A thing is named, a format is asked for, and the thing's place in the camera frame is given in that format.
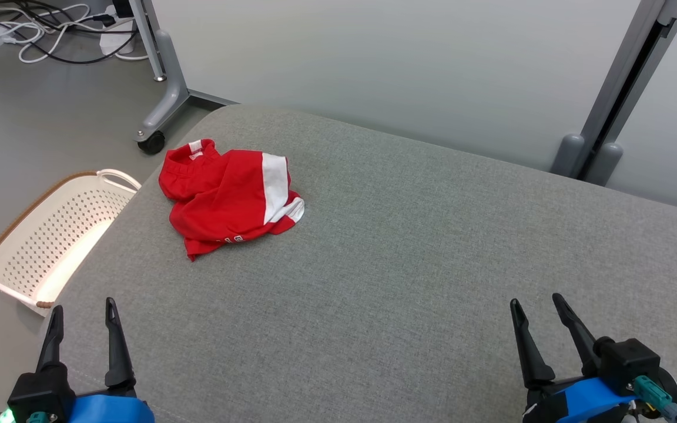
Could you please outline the white perforated laundry basket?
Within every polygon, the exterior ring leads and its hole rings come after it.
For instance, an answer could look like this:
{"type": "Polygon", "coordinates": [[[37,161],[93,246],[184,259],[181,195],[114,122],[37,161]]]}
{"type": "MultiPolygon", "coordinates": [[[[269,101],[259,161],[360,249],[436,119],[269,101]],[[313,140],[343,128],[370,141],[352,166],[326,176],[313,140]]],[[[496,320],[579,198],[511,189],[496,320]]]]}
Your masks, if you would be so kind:
{"type": "Polygon", "coordinates": [[[0,292],[48,316],[140,186],[115,169],[78,172],[56,183],[0,235],[0,292]]]}

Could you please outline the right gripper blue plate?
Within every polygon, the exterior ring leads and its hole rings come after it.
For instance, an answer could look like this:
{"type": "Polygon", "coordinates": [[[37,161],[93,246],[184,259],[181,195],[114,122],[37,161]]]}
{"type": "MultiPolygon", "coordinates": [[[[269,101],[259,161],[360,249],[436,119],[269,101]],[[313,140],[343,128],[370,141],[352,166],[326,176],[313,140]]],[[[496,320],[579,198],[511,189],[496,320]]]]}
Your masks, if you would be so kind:
{"type": "Polygon", "coordinates": [[[600,358],[594,351],[595,337],[563,295],[553,293],[552,300],[581,359],[581,374],[588,378],[554,382],[555,372],[545,363],[530,334],[521,303],[512,299],[511,321],[527,389],[523,423],[621,423],[639,397],[626,385],[618,384],[615,377],[597,377],[600,358]]]}

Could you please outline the red white Bulls shorts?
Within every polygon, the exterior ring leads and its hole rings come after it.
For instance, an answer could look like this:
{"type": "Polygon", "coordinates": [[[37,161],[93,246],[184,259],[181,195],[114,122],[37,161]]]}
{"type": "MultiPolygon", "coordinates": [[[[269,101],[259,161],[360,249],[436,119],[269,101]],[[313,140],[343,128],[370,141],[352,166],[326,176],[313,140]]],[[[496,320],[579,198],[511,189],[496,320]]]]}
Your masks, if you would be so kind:
{"type": "Polygon", "coordinates": [[[285,156],[258,150],[220,153],[212,139],[166,152],[159,187],[172,201],[169,221],[194,261],[225,244],[284,233],[304,215],[285,156]]]}

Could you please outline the grey partition leg with foot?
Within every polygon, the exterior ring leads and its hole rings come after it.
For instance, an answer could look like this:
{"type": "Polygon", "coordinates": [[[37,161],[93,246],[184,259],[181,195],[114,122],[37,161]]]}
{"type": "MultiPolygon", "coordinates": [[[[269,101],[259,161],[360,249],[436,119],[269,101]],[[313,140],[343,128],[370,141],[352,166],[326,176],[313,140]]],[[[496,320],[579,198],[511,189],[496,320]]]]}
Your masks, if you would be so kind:
{"type": "Polygon", "coordinates": [[[218,107],[236,102],[189,89],[171,35],[161,29],[152,0],[130,0],[135,22],[153,70],[154,80],[166,84],[166,91],[158,104],[148,113],[135,132],[134,140],[141,142],[153,132],[163,129],[178,110],[191,98],[200,99],[218,107]]]}

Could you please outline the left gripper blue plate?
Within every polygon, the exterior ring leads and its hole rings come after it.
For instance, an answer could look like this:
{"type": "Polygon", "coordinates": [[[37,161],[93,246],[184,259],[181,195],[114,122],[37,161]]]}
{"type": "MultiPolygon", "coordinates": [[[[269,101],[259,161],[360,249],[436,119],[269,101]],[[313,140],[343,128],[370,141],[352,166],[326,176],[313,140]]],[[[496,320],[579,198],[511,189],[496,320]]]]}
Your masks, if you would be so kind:
{"type": "MultiPolygon", "coordinates": [[[[156,423],[148,403],[135,392],[135,373],[118,306],[112,297],[106,298],[105,326],[109,334],[109,368],[104,377],[107,388],[79,394],[67,423],[156,423]]],[[[65,372],[60,361],[63,336],[63,307],[55,305],[46,325],[36,373],[65,372]]]]}

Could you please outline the grey double partition post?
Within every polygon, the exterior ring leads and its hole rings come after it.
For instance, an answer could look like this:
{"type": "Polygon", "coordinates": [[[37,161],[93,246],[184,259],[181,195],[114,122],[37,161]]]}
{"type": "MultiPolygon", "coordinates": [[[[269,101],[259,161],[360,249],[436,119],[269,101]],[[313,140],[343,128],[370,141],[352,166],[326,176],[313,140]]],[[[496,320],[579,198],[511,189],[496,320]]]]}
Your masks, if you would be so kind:
{"type": "Polygon", "coordinates": [[[677,0],[640,0],[585,125],[562,138],[551,174],[606,185],[624,154],[617,139],[677,34],[677,0]]]}

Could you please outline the black caster wheel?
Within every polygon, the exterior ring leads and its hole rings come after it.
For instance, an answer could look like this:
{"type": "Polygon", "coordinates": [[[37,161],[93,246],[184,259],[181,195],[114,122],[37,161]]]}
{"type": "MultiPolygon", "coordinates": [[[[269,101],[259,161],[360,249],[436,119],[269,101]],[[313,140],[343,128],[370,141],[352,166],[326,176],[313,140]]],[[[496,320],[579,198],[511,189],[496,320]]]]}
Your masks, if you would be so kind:
{"type": "Polygon", "coordinates": [[[150,134],[147,139],[136,144],[145,155],[158,155],[166,147],[166,136],[162,131],[157,130],[150,134]]]}

